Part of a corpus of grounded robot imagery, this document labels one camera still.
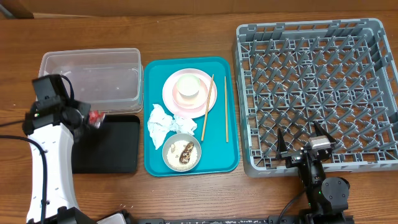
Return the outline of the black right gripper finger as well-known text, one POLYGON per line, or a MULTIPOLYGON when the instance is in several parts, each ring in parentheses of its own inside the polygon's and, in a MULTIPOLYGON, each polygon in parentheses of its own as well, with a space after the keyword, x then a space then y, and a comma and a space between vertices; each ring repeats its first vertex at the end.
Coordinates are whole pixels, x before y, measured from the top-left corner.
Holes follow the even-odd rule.
POLYGON ((326 136, 331 143, 336 143, 336 140, 328 132, 326 132, 317 121, 314 121, 313 125, 315 128, 316 136, 326 136))
POLYGON ((287 152, 287 146, 284 141, 284 135, 281 129, 277 130, 277 152, 287 152))

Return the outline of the red foil wrapper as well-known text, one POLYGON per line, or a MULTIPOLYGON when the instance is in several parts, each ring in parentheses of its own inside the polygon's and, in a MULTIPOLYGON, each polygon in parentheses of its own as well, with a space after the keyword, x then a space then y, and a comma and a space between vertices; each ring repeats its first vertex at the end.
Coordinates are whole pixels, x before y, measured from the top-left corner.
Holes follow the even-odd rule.
POLYGON ((88 123, 90 126, 96 128, 96 129, 99 129, 105 116, 106 115, 104 112, 90 111, 88 123))

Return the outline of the white tissue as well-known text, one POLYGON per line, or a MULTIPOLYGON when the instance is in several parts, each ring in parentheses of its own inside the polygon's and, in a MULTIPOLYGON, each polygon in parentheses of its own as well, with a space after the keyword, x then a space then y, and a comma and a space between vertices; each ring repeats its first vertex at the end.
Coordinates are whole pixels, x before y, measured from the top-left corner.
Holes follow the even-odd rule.
POLYGON ((147 128, 155 149, 158 150, 164 143, 166 135, 170 132, 194 135, 197 124, 191 118, 183 118, 179 115, 168 115, 159 104, 153 104, 150 112, 147 128))

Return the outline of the brown food piece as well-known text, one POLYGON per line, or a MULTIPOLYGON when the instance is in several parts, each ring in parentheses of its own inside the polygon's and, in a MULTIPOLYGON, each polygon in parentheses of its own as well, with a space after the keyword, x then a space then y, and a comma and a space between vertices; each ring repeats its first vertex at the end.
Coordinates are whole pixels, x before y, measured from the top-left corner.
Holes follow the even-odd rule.
POLYGON ((181 164, 188 164, 190 162, 190 156, 191 153, 194 149, 194 143, 193 142, 189 142, 184 150, 182 151, 180 157, 179 157, 179 163, 181 164))

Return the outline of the grey bowl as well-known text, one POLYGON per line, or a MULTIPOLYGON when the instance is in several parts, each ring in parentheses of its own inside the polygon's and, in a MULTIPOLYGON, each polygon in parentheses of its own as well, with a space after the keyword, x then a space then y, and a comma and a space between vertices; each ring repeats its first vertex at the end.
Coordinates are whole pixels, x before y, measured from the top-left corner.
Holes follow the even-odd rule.
POLYGON ((176 172, 192 170, 201 159, 201 146, 189 134, 174 134, 164 143, 162 157, 170 169, 176 172))

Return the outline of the white rice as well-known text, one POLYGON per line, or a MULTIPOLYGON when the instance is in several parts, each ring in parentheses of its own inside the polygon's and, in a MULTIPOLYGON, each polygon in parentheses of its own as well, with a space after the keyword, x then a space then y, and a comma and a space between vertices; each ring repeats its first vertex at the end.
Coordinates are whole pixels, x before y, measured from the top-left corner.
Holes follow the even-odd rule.
POLYGON ((169 163, 169 165, 172 169, 181 171, 181 172, 188 171, 188 170, 192 169, 195 166, 195 164, 197 163, 199 155, 198 155, 198 149, 195 146, 195 144, 194 144, 194 149, 190 156, 190 162, 188 164, 179 163, 179 157, 180 157, 182 151, 184 150, 185 146, 189 142, 193 142, 193 141, 180 140, 180 141, 175 141, 170 145, 170 147, 167 151, 167 162, 169 163))

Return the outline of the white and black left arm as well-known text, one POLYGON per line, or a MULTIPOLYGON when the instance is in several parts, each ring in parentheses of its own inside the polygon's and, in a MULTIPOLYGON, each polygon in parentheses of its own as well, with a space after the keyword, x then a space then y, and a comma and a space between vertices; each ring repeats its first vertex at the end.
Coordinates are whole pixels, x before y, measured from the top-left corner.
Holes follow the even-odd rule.
POLYGON ((32 154, 32 197, 27 223, 94 223, 78 208, 72 147, 87 127, 90 105, 77 100, 33 103, 22 128, 32 154))

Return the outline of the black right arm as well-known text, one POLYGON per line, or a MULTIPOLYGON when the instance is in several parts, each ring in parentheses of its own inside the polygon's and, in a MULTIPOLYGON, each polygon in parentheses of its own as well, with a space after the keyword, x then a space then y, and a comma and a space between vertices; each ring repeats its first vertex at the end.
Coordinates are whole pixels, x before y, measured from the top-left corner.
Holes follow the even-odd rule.
POLYGON ((349 223, 344 216, 348 209, 349 182, 341 177, 327 177, 322 162, 335 149, 336 140, 318 122, 313 123, 315 137, 299 151, 289 152, 281 130, 277 132, 276 159, 284 160, 287 168, 296 167, 303 183, 309 207, 299 211, 300 223, 349 223))

